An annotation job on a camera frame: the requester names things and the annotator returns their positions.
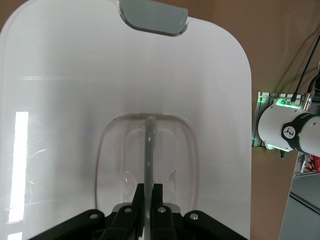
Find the green light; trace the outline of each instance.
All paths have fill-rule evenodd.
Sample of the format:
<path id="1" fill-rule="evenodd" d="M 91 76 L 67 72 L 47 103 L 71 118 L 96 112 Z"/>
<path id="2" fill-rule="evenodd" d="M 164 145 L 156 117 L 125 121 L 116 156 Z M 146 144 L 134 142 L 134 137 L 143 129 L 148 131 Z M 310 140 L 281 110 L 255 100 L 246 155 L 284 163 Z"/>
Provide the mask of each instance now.
<path id="1" fill-rule="evenodd" d="M 278 105 L 278 106 L 282 106 L 282 107 L 287 107 L 287 108 L 292 108 L 292 109 L 300 109 L 301 106 L 298 105 L 298 104 L 295 104 L 294 102 L 291 102 L 291 101 L 286 101 L 284 99 L 279 99 L 275 105 Z"/>
<path id="2" fill-rule="evenodd" d="M 280 150 L 283 150 L 283 151 L 285 151 L 285 152 L 290 152 L 290 150 L 282 149 L 282 148 L 280 148 L 280 147 L 272 146 L 272 145 L 270 145 L 270 144 L 267 144 L 267 145 L 266 145 L 266 148 L 269 149 L 269 150 L 271 150 L 271 149 L 280 149 Z"/>

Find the screw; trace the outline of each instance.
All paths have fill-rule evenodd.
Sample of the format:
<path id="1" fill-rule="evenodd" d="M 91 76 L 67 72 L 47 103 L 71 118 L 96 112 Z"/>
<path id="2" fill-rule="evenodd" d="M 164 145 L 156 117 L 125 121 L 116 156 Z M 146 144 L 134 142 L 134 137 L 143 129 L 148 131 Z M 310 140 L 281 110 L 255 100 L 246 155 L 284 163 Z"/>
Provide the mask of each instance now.
<path id="1" fill-rule="evenodd" d="M 198 216 L 198 214 L 191 213 L 191 214 L 190 214 L 190 218 L 191 218 L 192 220 L 198 220 L 198 219 L 199 219 L 199 216 Z"/>
<path id="2" fill-rule="evenodd" d="M 98 214 L 93 213 L 89 216 L 90 219 L 96 219 L 98 217 Z"/>
<path id="3" fill-rule="evenodd" d="M 162 213 L 162 214 L 163 214 L 163 213 L 165 213 L 166 211 L 167 211 L 167 209 L 166 209 L 165 207 L 163 207 L 163 206 L 161 206 L 161 207 L 158 208 L 158 212 L 159 212 L 159 213 Z"/>
<path id="4" fill-rule="evenodd" d="M 127 207 L 125 210 L 124 210 L 125 213 L 131 213 L 132 212 L 132 209 L 130 207 Z"/>

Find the white circular logo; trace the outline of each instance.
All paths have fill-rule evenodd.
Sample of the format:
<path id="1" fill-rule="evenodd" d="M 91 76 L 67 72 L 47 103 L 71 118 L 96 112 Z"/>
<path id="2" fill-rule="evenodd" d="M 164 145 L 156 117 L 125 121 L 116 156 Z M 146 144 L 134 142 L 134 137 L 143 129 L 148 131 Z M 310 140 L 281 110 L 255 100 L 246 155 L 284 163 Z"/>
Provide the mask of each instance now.
<path id="1" fill-rule="evenodd" d="M 287 138 L 287 139 L 293 139 L 296 135 L 296 130 L 292 127 L 292 126 L 287 126 L 284 130 L 283 130 L 283 135 Z"/>

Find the metal connector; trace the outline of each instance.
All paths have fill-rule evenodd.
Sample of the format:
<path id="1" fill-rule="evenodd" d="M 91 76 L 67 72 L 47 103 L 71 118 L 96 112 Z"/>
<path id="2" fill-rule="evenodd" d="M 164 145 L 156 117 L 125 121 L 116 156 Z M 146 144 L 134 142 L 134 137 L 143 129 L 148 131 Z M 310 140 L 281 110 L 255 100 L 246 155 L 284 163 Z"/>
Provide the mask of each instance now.
<path id="1" fill-rule="evenodd" d="M 311 107 L 311 102 L 312 102 L 312 94 L 309 92 L 306 92 L 302 96 L 302 100 L 300 102 L 301 109 L 304 111 L 308 111 Z"/>

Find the gray plastic clip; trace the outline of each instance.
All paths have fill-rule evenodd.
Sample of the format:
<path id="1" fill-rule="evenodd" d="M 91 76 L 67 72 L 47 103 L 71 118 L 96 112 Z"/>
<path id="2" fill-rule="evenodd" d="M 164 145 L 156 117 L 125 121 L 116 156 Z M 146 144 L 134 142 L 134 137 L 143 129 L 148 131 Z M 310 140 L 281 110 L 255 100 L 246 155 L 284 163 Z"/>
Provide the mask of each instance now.
<path id="1" fill-rule="evenodd" d="M 151 0 L 120 0 L 121 17 L 131 28 L 168 36 L 184 32 L 188 9 Z"/>

